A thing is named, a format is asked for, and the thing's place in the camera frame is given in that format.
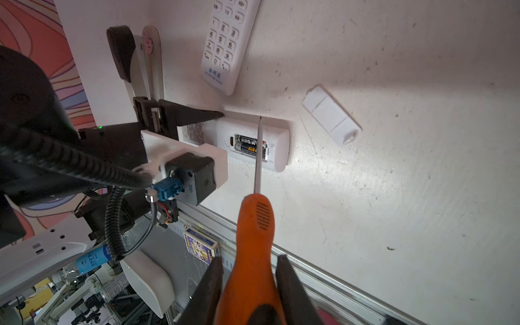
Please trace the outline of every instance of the remote control button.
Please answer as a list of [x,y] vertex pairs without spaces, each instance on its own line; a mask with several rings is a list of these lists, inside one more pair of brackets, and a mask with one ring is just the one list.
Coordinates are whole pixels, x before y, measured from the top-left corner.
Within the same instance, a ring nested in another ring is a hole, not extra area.
[[233,54],[231,54],[230,52],[226,52],[226,54],[224,54],[224,59],[228,62],[233,61]]
[[226,7],[224,9],[224,13],[226,14],[226,16],[231,17],[233,15],[233,10],[231,10],[231,8],[229,7]]
[[231,29],[231,37],[233,37],[234,39],[238,40],[238,30],[232,28]]
[[215,17],[213,17],[213,27],[214,28],[218,28],[218,25],[220,24],[220,21],[218,19],[216,19]]
[[246,0],[238,0],[238,5],[240,9],[245,10],[248,7],[248,2]]
[[213,4],[213,9],[215,9],[216,12],[220,12],[220,10],[222,9],[222,3],[215,1],[215,3]]
[[208,52],[208,51],[204,52],[204,59],[210,61],[212,56],[213,55],[210,52]]
[[220,25],[220,31],[222,31],[225,34],[227,34],[227,32],[229,31],[229,25],[226,24],[225,22],[223,22],[222,25]]
[[212,40],[216,39],[217,38],[217,32],[215,32],[214,30],[210,29],[210,38]]
[[226,72],[229,72],[229,69],[231,68],[231,67],[229,66],[229,64],[227,64],[227,63],[225,63],[225,62],[222,62],[221,67],[222,67],[222,70],[224,70],[224,71],[226,71]]
[[237,12],[237,13],[235,14],[235,17],[234,17],[234,18],[235,18],[235,20],[237,21],[237,23],[239,23],[239,24],[241,24],[242,21],[244,21],[244,15],[241,14],[241,13],[239,13],[239,12]]
[[235,47],[236,47],[236,44],[235,44],[233,41],[228,41],[228,42],[227,42],[227,47],[228,47],[230,50],[234,51],[234,50],[235,50]]
[[207,41],[206,48],[209,49],[210,51],[213,51],[213,47],[215,47],[215,43],[213,43],[211,41]]
[[223,46],[224,44],[226,44],[226,38],[223,35],[219,35],[217,38],[217,43]]

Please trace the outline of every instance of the white remote control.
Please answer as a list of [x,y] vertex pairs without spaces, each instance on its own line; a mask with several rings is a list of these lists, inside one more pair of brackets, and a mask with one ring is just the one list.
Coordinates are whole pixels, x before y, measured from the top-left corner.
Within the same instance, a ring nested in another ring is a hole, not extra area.
[[202,54],[200,74],[209,84],[231,95],[260,0],[214,0]]

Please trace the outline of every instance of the plastic bottle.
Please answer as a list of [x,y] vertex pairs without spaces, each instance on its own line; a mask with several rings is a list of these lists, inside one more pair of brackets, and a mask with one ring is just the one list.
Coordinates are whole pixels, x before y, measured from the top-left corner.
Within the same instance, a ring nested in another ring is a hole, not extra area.
[[76,262],[69,263],[63,268],[63,277],[67,282],[75,281],[79,276],[111,260],[108,246],[105,244],[81,256]]

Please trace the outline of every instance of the blue connector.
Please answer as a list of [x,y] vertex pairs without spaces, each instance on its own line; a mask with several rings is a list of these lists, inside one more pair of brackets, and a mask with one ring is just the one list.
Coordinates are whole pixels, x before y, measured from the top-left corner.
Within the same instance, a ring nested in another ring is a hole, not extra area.
[[150,187],[157,191],[159,200],[161,201],[167,201],[169,198],[179,194],[184,189],[183,182],[181,182],[177,177],[167,177]]

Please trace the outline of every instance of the purple and yellow box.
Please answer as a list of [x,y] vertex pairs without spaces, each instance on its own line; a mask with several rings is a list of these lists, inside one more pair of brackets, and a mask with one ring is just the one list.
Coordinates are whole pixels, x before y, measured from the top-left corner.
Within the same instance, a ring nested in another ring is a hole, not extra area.
[[216,240],[192,228],[184,230],[184,240],[188,252],[208,265],[216,256],[220,255]]

